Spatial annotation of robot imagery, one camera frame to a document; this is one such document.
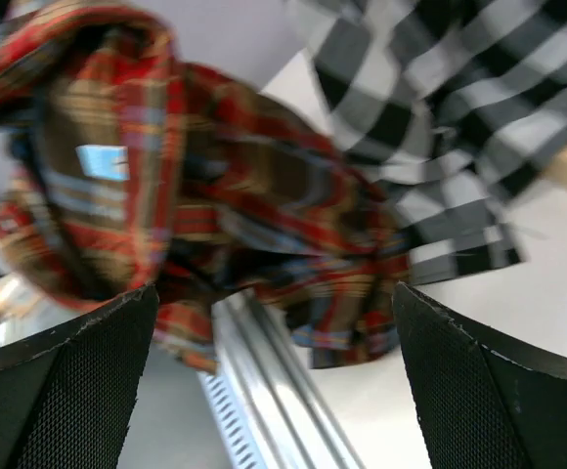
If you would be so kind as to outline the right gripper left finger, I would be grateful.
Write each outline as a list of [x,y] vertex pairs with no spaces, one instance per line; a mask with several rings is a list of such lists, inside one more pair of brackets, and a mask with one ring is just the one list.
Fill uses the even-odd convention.
[[0,469],[116,467],[157,308],[147,285],[0,348]]

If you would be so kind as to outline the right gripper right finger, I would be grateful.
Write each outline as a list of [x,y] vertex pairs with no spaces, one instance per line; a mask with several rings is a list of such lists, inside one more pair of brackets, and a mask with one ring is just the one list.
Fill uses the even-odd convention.
[[567,469],[567,358],[400,283],[392,306],[434,468]]

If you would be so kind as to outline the red brown plaid shirt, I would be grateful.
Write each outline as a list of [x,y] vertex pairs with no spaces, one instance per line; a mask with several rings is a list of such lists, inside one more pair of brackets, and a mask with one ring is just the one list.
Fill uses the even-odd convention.
[[153,284],[155,339],[208,372],[213,305],[250,288],[314,368],[397,335],[407,247],[385,196],[289,108],[177,57],[126,1],[7,1],[0,133],[14,160],[0,254],[88,313]]

